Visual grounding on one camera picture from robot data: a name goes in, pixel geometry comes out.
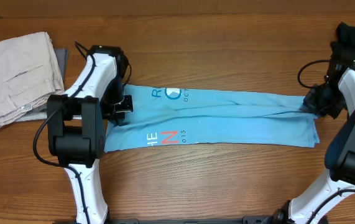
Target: wooden table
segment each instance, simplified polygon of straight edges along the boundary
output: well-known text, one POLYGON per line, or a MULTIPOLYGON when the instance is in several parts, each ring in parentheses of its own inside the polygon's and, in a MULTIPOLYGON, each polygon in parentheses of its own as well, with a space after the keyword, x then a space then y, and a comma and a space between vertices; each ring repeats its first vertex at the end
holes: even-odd
MULTIPOLYGON (((234 16, 89 17, 0 20, 0 40, 47 31, 54 47, 70 49, 65 86, 85 61, 74 40, 122 47, 133 66, 131 83, 305 95, 302 65, 329 58, 336 26, 355 26, 355 13, 234 16)), ((303 74, 321 83, 327 65, 303 74)), ((107 154, 100 174, 113 218, 238 218, 271 214, 300 195, 323 170, 325 150, 346 113, 316 121, 316 148, 256 144, 198 144, 107 154)), ((36 160, 38 122, 0 129, 0 223, 51 223, 76 216, 63 169, 36 160)), ((47 130, 39 140, 46 159, 47 130)), ((331 223, 355 223, 355 195, 328 214, 331 223)))

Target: red letter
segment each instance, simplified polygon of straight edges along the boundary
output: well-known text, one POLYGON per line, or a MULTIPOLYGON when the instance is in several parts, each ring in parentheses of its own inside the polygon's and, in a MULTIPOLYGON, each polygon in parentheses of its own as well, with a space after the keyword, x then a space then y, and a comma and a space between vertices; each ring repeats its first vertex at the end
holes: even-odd
POLYGON ((171 134, 169 137, 167 137, 165 140, 162 141, 162 144, 178 144, 177 141, 169 141, 169 139, 173 138, 177 134, 177 131, 164 131, 161 132, 160 134, 171 134))

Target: gray cloth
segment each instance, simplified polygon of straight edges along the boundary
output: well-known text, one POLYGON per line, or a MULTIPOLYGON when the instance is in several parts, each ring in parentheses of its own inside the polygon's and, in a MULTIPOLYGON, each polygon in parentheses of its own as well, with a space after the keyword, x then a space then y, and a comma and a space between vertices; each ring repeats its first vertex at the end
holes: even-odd
MULTIPOLYGON (((67 69, 68 61, 68 49, 54 49, 54 52, 57 58, 58 67, 60 68, 61 77, 64 82, 65 70, 67 69)), ((28 111, 17 121, 33 121, 38 119, 46 119, 46 104, 28 111)))

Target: white cloth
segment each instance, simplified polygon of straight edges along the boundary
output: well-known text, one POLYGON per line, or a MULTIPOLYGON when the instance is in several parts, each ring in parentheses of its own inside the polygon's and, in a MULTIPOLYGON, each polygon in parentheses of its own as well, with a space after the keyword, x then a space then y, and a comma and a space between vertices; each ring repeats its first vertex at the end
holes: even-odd
POLYGON ((64 92, 53 45, 46 32, 0 42, 0 127, 64 92))

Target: blue cloth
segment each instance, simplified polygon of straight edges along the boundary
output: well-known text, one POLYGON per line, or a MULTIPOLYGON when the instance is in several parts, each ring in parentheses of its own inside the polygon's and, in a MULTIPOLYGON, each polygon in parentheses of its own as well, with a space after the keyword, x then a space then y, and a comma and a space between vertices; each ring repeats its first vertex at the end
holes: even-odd
POLYGON ((109 122, 105 151, 196 143, 314 147, 315 115, 302 96, 126 85, 134 111, 109 122))

